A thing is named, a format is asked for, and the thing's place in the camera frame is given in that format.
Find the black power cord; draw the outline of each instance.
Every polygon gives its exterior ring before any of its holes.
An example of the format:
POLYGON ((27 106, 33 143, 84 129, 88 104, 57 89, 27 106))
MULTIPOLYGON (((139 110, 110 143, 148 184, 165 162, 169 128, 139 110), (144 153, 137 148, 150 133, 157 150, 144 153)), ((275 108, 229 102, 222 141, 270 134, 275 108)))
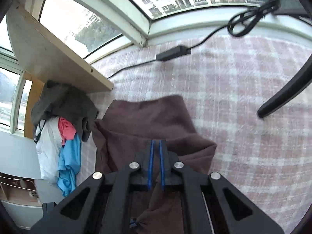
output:
POLYGON ((204 38, 201 42, 197 43, 194 46, 186 47, 183 45, 179 45, 179 46, 173 47, 173 48, 171 48, 165 52, 157 54, 156 59, 154 59, 154 60, 146 61, 146 62, 142 62, 139 64, 135 64, 135 65, 131 65, 131 66, 122 68, 122 69, 116 71, 115 73, 113 73, 112 75, 110 75, 107 79, 110 79, 111 77, 113 77, 114 75, 120 73, 121 71, 123 71, 125 69, 142 66, 142 65, 145 65, 145 64, 153 62, 153 61, 168 61, 168 60, 171 60, 171 59, 183 56, 183 55, 190 54, 191 50, 193 48, 202 45, 211 36, 213 36, 216 32, 218 32, 224 28, 227 28, 227 31, 229 32, 229 34, 234 36, 234 37, 243 37, 243 36, 247 35, 262 18, 264 18, 266 15, 268 15, 274 11, 277 11, 279 8, 280 8, 280 0, 268 0, 263 5, 261 5, 260 7, 253 7, 253 8, 247 9, 246 11, 243 11, 243 12, 233 16, 227 24, 220 26, 219 28, 215 29, 206 38, 204 38), (237 33, 234 33, 235 26, 237 26, 239 24, 243 25, 244 29, 237 32, 237 33))

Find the black chair leg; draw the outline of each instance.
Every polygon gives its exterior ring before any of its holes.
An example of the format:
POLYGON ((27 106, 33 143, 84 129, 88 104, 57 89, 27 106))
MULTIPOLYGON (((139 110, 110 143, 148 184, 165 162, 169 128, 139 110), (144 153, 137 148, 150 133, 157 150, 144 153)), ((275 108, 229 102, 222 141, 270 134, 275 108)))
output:
POLYGON ((258 110, 259 118, 264 118, 292 100, 312 82, 312 55, 296 75, 258 110))

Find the metal screw head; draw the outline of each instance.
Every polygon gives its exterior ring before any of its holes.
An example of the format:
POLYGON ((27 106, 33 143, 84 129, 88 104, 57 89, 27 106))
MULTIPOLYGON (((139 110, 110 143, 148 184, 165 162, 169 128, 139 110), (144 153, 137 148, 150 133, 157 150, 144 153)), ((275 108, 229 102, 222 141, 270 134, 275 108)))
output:
POLYGON ((183 166, 184 166, 184 164, 183 164, 182 162, 175 162, 175 163, 174 163, 174 167, 175 167, 175 168, 180 169, 180 168, 183 168, 183 166))
POLYGON ((92 174, 92 178, 94 178, 94 179, 100 179, 100 178, 102 178, 102 176, 103 176, 103 174, 100 172, 96 172, 96 173, 92 174))
POLYGON ((140 165, 139 165, 139 163, 137 163, 137 162, 132 162, 132 163, 129 164, 129 167, 130 167, 131 169, 137 169, 139 166, 140 166, 140 165))
POLYGON ((211 173, 211 174, 210 174, 210 177, 211 177, 212 179, 220 179, 220 178, 221 178, 221 175, 220 175, 220 173, 214 172, 214 173, 211 173))

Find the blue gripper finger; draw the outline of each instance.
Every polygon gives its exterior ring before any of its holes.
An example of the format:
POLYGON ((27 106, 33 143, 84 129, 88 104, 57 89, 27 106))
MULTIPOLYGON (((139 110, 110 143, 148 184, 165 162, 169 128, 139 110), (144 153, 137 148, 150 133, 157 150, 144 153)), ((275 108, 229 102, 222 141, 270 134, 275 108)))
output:
POLYGON ((160 177, 161 177, 161 187, 165 188, 165 167, 163 162, 163 141, 159 141, 159 158, 160 158, 160 177))
POLYGON ((151 141, 151 148, 149 150, 149 174, 147 179, 148 190, 151 190, 152 188, 153 163, 154 163, 154 140, 151 141))

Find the white cloth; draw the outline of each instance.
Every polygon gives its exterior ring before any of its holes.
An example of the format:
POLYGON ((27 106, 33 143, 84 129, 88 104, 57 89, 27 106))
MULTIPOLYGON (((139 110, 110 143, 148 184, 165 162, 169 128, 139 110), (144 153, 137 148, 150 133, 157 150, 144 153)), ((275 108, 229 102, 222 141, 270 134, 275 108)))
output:
POLYGON ((62 147, 62 137, 58 129, 59 118, 46 120, 36 145, 41 178, 50 183, 56 183, 59 176, 57 166, 62 147))

